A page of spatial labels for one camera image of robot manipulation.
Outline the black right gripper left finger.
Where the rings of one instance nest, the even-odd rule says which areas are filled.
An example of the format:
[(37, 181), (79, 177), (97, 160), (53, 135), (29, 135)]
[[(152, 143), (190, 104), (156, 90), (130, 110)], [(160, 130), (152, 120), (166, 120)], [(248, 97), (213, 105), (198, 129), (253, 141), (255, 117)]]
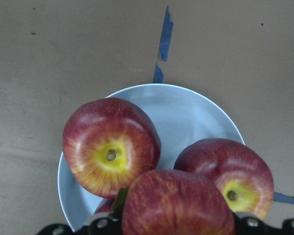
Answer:
[(94, 213), (84, 225), (73, 231), (68, 225), (50, 224), (40, 230), (39, 235), (120, 235), (121, 220), (128, 189), (119, 190), (109, 212)]

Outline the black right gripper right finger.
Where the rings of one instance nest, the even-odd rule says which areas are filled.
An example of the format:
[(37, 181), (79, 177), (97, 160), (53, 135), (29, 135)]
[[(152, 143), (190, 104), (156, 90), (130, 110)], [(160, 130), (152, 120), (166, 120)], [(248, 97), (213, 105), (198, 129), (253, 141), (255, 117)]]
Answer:
[(280, 227), (273, 227), (255, 215), (233, 213), (237, 235), (294, 235), (294, 218), (286, 219)]

